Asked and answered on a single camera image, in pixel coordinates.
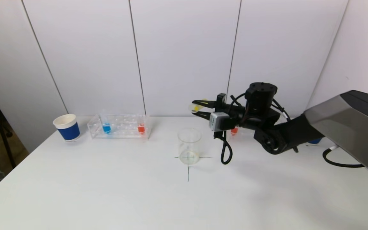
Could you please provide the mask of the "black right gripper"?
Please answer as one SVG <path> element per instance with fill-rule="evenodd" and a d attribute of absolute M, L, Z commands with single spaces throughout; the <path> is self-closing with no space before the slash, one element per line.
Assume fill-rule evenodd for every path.
<path fill-rule="evenodd" d="M 231 96 L 231 102 L 225 103 L 226 95 L 221 93 L 217 96 L 216 101 L 211 100 L 193 100 L 192 104 L 197 109 L 209 108 L 214 111 L 214 137 L 220 139 L 227 139 L 227 131 L 230 131 L 241 123 L 244 116 L 245 108 L 237 101 L 243 97 L 245 93 L 237 97 Z M 204 111 L 192 112 L 194 116 L 209 120 L 211 113 Z"/>

